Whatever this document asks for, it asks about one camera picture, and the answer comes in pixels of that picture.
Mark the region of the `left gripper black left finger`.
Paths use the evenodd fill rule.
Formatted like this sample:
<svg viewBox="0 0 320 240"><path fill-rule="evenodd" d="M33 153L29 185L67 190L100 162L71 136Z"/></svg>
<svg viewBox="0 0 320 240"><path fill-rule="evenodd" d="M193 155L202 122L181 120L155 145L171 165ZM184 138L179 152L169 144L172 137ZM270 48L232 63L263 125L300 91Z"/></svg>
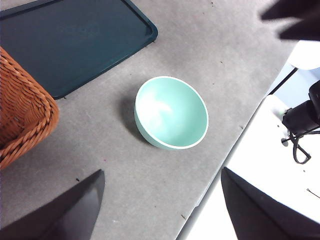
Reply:
<svg viewBox="0 0 320 240"><path fill-rule="evenodd" d="M99 169L51 202L0 230L2 240L89 240L100 213L105 173Z"/></svg>

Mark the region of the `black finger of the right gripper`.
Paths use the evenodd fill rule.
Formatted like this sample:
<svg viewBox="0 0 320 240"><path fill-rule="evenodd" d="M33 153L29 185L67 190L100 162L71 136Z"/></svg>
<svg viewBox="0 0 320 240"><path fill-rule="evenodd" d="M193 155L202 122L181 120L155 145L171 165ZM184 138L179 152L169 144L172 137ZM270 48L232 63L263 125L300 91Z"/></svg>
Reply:
<svg viewBox="0 0 320 240"><path fill-rule="evenodd" d="M279 33L283 40L319 40L320 39L320 13L300 12L282 14L281 18L299 18L301 21L286 28Z"/></svg>
<svg viewBox="0 0 320 240"><path fill-rule="evenodd" d="M319 0L277 0L260 14L262 20L304 19L320 11Z"/></svg>

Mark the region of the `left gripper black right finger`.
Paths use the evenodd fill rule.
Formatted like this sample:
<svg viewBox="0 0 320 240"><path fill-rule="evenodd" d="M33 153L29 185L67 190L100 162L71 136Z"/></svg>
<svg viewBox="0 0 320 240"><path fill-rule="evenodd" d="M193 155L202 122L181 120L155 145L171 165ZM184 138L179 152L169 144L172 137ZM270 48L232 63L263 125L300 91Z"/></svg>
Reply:
<svg viewBox="0 0 320 240"><path fill-rule="evenodd" d="M239 240L318 240L320 224L265 194L227 167L226 208Z"/></svg>

